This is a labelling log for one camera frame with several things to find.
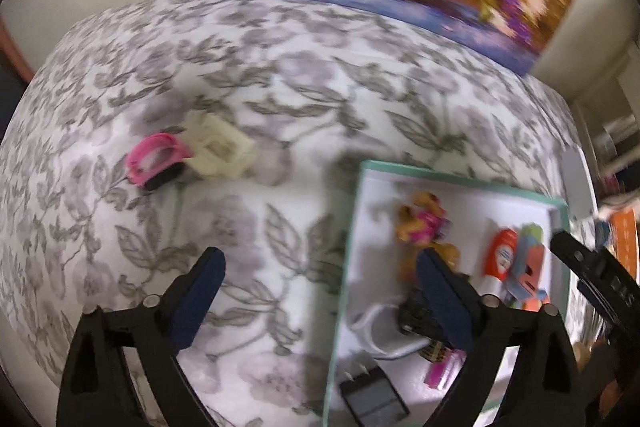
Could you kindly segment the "cream plastic clip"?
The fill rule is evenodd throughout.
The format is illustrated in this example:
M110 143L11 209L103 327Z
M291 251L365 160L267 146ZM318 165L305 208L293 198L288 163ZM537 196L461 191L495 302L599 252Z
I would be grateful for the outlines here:
M186 165L202 178L239 178L258 156L255 142L228 121L205 112L189 112L178 140L189 150Z

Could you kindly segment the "teal white box tray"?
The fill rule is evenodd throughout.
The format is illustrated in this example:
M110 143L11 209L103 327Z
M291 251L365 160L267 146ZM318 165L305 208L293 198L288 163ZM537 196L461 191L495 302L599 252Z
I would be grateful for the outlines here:
M484 266L491 241L501 230L537 225L541 243L547 245L553 232L570 227L567 203L560 198L430 169L363 162L346 243L323 425L354 425L338 384L359 362L378 363L390 377L409 407L406 426L423 424L452 381L446 377L437 387L428 387L424 379L431 365L414 350L419 341L397 327L416 247L402 243L395 229L399 208L418 193L434 195L444 207L450 223L436 247L476 289L488 280Z

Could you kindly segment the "red white glue bottle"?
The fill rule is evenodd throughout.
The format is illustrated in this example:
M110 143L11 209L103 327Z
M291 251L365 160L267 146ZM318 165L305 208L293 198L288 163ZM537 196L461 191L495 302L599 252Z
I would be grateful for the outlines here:
M478 291L481 296L501 296L503 284L515 259L516 246L518 232L513 229L501 229L491 239L485 259L484 277Z

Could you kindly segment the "floral grey white blanket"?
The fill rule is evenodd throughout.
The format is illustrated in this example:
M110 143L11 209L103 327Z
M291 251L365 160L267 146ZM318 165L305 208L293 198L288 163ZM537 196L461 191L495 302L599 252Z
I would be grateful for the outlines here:
M145 193L127 153L192 112L252 138L238 179ZM564 98L446 38L295 0L149 0L77 23L1 142L1 309L46 384L92 307L160 294L209 246L227 280L180 363L226 426L319 424L368 159L560 196Z

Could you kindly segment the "pink dog toy figure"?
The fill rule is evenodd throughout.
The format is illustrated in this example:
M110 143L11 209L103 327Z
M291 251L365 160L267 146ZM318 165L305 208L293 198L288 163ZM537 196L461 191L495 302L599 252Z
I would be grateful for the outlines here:
M409 204L398 207L397 219L395 235L400 243L410 245L417 251L433 247L448 268L457 271L460 251L456 246L444 243L451 221L435 194L414 193Z

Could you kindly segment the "black power adapter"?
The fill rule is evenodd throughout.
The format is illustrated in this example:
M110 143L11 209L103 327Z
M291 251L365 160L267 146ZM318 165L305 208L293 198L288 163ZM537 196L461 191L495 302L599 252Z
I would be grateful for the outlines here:
M363 367L338 385L347 410L359 427L395 426L410 415L406 403L379 366Z

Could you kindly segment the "white rectangular device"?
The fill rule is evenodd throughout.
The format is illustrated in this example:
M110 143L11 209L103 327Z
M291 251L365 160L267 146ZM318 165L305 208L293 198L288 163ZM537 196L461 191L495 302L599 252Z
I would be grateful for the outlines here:
M576 221L592 218L597 213L597 199L585 154L579 146L567 147L561 154L560 173L570 217Z

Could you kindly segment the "purple lighter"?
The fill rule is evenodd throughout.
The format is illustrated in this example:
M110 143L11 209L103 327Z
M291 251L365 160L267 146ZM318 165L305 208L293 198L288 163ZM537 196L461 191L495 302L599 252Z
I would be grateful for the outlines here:
M449 351L441 362L431 364L426 373L424 384L430 389L446 391L458 376L465 358L464 351Z

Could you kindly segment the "gold black patterned lighter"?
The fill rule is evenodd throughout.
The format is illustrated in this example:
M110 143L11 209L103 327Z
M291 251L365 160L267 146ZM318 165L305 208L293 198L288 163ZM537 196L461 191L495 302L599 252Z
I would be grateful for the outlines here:
M440 363L448 355L448 348L441 341L431 339L420 351L420 355L427 362Z

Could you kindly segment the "pink smart watch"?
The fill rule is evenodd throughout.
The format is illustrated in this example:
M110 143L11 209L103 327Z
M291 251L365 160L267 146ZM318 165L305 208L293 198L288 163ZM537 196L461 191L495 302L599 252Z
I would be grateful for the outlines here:
M125 160L126 176L134 186L155 191L179 178L192 156L192 150L174 134L155 133L130 150Z

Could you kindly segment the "black toy car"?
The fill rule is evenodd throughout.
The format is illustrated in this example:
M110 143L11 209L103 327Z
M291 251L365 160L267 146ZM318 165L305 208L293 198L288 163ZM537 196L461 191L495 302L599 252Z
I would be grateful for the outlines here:
M473 344L473 324L456 287L469 288L468 280L454 274L454 285L442 273L428 270L419 277L398 311L398 325L404 334L416 334L448 343L456 348Z

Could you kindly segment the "blue pink block toy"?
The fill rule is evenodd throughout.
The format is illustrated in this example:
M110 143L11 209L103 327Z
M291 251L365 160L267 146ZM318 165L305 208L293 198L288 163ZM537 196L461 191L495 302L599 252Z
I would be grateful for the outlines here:
M529 281L538 287L544 263L544 251L546 250L541 239L542 228L540 225L529 223L521 228L515 259L509 275L517 277L522 282Z

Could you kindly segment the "blue orange block toy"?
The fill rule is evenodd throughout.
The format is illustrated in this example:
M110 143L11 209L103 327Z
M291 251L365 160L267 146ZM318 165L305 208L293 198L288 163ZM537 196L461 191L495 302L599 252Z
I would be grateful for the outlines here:
M509 294L510 306L516 309L537 312L545 303L549 303L547 291L529 281L522 282L513 275L506 278L506 292Z

